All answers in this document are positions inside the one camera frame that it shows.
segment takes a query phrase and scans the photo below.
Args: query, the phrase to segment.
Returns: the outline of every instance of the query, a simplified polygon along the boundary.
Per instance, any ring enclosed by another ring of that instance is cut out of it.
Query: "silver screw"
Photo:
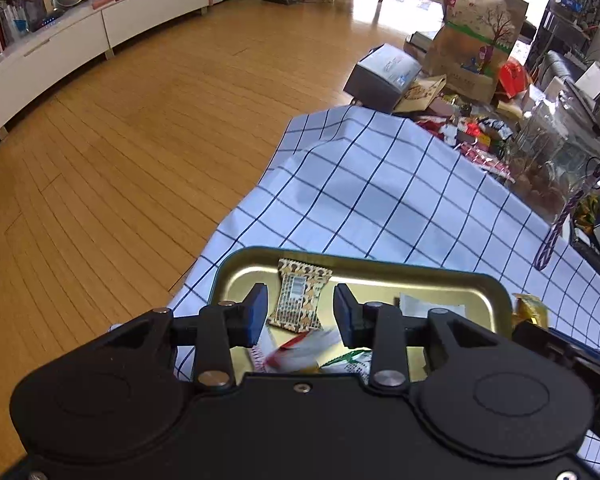
[[[306,383],[294,384],[294,390],[299,394],[308,394],[311,391],[311,386]]]
[[[229,383],[229,374],[221,370],[207,370],[198,376],[198,382],[205,386],[225,386]]]
[[[382,386],[395,388],[404,384],[407,378],[398,370],[380,370],[374,374],[374,381]]]

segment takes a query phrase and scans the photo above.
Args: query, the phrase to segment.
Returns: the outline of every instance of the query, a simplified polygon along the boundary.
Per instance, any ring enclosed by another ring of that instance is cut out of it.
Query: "metal tray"
[[[318,303],[318,318],[325,328],[336,326],[331,305],[333,288],[338,283],[347,283],[360,303],[383,301],[395,304],[396,298],[403,292],[431,303],[464,304],[470,320],[500,335],[511,336],[511,301],[504,287],[491,276],[276,248],[248,247],[229,256],[216,274],[210,303],[241,301],[254,283],[265,283],[269,291],[271,313],[280,294],[280,258],[327,267],[333,271]],[[296,336],[287,330],[269,328],[278,345]],[[347,351],[340,343],[321,355],[318,363],[323,364]],[[408,358],[411,380],[424,379],[426,373],[422,348],[409,348]],[[246,371],[253,370],[244,348],[232,349],[232,359],[237,380]]]

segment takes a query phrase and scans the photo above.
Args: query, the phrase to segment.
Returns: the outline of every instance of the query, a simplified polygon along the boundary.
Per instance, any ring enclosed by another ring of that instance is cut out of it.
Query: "white grid cloth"
[[[532,267],[549,226],[517,197],[410,120],[338,107],[289,123],[259,184],[222,221],[169,307],[206,305],[222,261],[270,246],[481,272],[542,298],[550,324],[600,349],[600,276],[560,238]],[[180,348],[190,375],[193,348]],[[592,433],[580,454],[600,468]]]

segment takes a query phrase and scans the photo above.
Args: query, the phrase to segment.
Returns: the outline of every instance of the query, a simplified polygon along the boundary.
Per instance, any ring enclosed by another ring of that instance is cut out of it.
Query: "floor plank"
[[[353,64],[402,44],[373,9],[231,0],[118,49],[11,129],[0,144],[0,472],[22,453],[8,412],[17,381],[166,304],[289,120],[346,104]]]

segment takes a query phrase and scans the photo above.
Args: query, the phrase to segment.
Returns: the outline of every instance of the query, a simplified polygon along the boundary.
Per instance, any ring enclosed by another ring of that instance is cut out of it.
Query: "white label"
[[[305,285],[305,276],[294,276],[293,281],[291,282],[291,293],[289,294],[289,298],[292,300],[302,300]]]

